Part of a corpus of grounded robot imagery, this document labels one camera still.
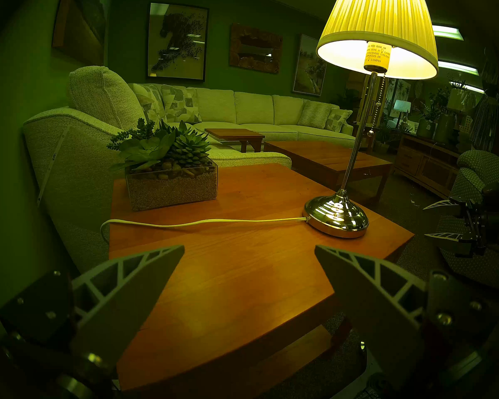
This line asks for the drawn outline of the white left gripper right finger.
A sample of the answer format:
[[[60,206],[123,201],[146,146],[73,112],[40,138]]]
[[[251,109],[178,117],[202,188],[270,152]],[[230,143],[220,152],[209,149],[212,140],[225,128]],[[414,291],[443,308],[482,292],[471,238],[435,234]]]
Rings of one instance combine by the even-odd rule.
[[[314,253],[389,382],[405,386],[425,350],[427,283],[387,260],[323,245]]]

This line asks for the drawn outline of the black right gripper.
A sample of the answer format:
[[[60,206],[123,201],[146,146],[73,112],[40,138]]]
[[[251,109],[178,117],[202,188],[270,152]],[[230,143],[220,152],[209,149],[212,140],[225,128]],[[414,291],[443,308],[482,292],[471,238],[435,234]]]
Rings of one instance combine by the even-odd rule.
[[[466,244],[470,242],[469,251],[460,257],[471,258],[473,255],[484,255],[486,249],[499,253],[499,182],[492,182],[483,187],[482,201],[477,203],[471,199],[448,198],[423,208],[423,210],[460,211],[460,218],[470,229],[470,234],[431,233],[424,236],[434,240],[438,246]]]

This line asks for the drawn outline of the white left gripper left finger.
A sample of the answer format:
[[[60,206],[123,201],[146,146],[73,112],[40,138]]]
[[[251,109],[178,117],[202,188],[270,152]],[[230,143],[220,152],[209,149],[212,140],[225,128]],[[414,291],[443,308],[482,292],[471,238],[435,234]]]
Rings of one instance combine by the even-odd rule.
[[[184,245],[108,260],[72,280],[77,322],[74,356],[114,367],[164,290]]]

